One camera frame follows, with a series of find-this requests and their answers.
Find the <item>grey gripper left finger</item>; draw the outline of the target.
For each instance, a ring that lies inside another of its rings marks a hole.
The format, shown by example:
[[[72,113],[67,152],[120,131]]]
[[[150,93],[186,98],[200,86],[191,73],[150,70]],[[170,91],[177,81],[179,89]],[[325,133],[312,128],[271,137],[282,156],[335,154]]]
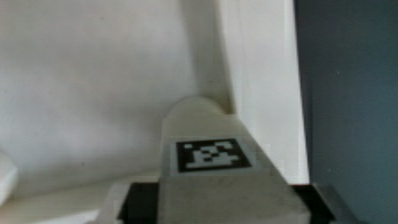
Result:
[[[110,188],[101,210],[101,224],[122,224],[119,214],[129,191],[129,183],[119,183]]]

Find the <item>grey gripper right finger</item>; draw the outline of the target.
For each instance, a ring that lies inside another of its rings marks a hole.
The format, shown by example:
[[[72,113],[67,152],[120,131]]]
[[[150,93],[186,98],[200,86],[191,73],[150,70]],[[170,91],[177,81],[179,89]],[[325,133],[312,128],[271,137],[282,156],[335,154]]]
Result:
[[[330,224],[367,224],[358,220],[333,187],[318,183],[314,183],[312,186],[333,215]]]

